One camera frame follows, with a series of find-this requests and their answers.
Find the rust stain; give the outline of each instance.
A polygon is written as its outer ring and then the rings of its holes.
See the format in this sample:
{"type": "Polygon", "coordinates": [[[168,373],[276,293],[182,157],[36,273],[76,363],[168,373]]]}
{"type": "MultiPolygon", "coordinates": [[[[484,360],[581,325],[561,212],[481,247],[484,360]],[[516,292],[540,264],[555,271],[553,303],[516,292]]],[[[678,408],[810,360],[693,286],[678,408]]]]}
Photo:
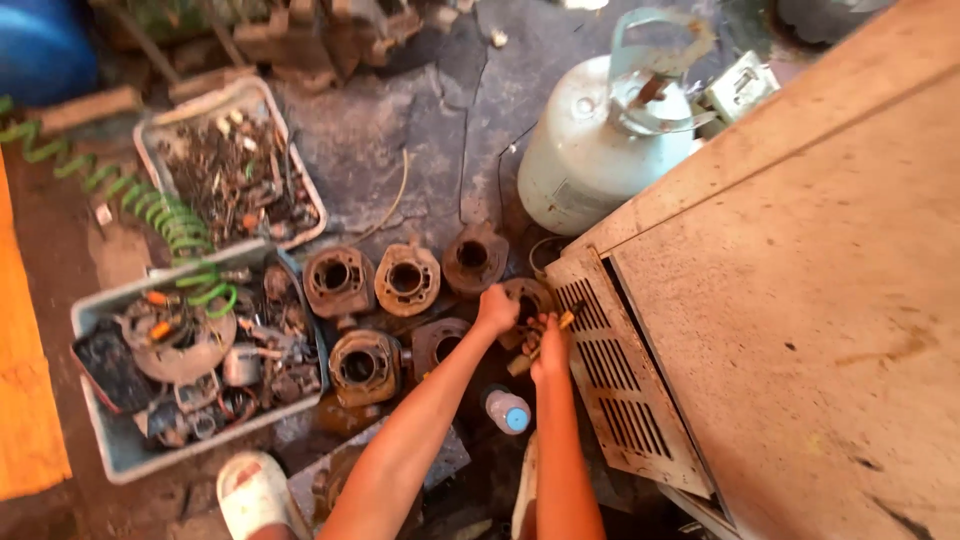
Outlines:
{"type": "Polygon", "coordinates": [[[857,355],[843,356],[836,359],[836,365],[844,367],[870,360],[877,360],[881,364],[884,360],[899,362],[919,355],[923,351],[940,344],[937,337],[926,329],[913,325],[901,328],[907,332],[907,338],[898,346],[894,347],[892,351],[887,353],[860,353],[857,355]]]}

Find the green coiled hose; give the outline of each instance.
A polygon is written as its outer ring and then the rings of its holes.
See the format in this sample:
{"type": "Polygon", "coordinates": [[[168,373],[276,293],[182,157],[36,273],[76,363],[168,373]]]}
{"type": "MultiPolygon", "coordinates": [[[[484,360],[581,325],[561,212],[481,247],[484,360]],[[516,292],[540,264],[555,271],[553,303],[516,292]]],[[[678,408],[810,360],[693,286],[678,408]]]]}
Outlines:
{"type": "MultiPolygon", "coordinates": [[[[11,96],[0,96],[0,116],[11,110],[11,96]]],[[[102,188],[107,199],[120,196],[120,209],[131,211],[160,234],[170,248],[175,266],[199,262],[203,255],[214,251],[203,220],[180,199],[160,193],[152,184],[141,182],[135,174],[124,175],[115,164],[97,168],[97,157],[94,154],[71,157],[70,142],[65,137],[39,146],[37,139],[40,128],[39,120],[12,122],[0,129],[0,143],[20,140],[23,144],[23,158],[29,163],[54,159],[54,177],[59,180],[79,175],[86,193],[102,188]]],[[[224,306],[215,311],[207,308],[207,314],[211,317],[225,315],[236,303],[236,286],[224,282],[216,265],[212,263],[203,263],[198,274],[177,280],[175,286],[187,289],[187,303],[190,306],[209,305],[215,298],[226,297],[224,306]]]]}

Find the concrete floor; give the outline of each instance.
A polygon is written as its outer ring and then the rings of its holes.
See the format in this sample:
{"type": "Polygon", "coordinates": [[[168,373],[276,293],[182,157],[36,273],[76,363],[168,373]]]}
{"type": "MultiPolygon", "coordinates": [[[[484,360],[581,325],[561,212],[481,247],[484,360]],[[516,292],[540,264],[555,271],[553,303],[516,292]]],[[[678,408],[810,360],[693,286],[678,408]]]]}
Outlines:
{"type": "MultiPolygon", "coordinates": [[[[720,19],[710,1],[625,1],[595,13],[568,12],[541,0],[484,0],[449,35],[424,31],[401,52],[392,71],[383,70],[378,78],[361,75],[345,89],[318,96],[272,83],[331,213],[327,233],[295,256],[303,258],[375,222],[395,197],[399,149],[405,146],[413,158],[408,188],[387,228],[360,248],[377,261],[387,244],[418,233],[439,256],[463,223],[489,220],[511,241],[508,277],[529,275],[527,251],[548,235],[530,221],[516,198],[516,170],[529,132],[556,81],[579,61],[609,52],[616,19],[642,5],[679,6],[720,19]],[[485,36],[492,28],[510,37],[501,50],[488,46],[485,36]],[[512,144],[516,153],[508,150],[512,144]]],[[[718,47],[698,63],[691,83],[705,83],[731,61],[732,50],[718,47]]],[[[126,139],[120,146],[127,146],[126,139]]],[[[5,155],[17,238],[74,478],[0,503],[5,516],[0,538],[228,538],[213,491],[227,458],[240,449],[264,449],[278,455],[292,474],[331,450],[337,437],[321,433],[308,419],[293,442],[264,429],[132,484],[110,484],[68,359],[73,337],[69,309],[83,296],[141,278],[144,267],[157,259],[156,248],[127,218],[98,230],[77,185],[58,184],[48,165],[27,165],[13,154],[5,155]],[[7,523],[11,516],[16,519],[7,523]]],[[[491,355],[500,358],[484,364],[490,368],[478,372],[458,414],[474,464],[447,486],[458,495],[435,499],[460,501],[461,510],[475,509],[477,515],[504,522],[513,506],[526,440],[497,435],[479,408],[482,388],[505,374],[493,369],[502,367],[505,354],[491,355]]],[[[506,382],[532,403],[529,381],[506,382]]],[[[616,514],[612,520],[647,524],[635,530],[662,527],[663,519],[682,520],[649,482],[607,470],[586,417],[581,424],[601,484],[598,497],[614,507],[639,508],[639,518],[616,514]]],[[[430,511],[446,512],[443,504],[436,508],[430,511]]]]}

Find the person's right hand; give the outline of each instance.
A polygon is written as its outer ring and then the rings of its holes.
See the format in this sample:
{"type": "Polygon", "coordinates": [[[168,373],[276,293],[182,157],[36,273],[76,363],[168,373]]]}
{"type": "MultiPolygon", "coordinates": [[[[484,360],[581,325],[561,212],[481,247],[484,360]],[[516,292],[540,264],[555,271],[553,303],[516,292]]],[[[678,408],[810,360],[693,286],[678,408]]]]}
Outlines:
{"type": "MultiPolygon", "coordinates": [[[[566,379],[570,373],[570,334],[560,330],[557,314],[541,313],[535,320],[527,319],[530,328],[542,334],[540,356],[530,366],[530,377],[539,385],[557,376],[566,379]]],[[[530,355],[537,348],[536,336],[531,332],[523,344],[523,353],[530,355]]]]}

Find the person's left hand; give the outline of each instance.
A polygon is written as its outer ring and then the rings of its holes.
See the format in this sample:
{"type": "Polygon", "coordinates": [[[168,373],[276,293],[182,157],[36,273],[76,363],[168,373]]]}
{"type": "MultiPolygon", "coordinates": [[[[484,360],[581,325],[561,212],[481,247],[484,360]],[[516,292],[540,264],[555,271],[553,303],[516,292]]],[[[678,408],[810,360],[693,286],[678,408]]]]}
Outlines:
{"type": "Polygon", "coordinates": [[[519,315],[520,302],[507,297],[503,285],[495,283],[480,295],[480,311],[473,326],[497,336],[513,328],[519,315]]]}

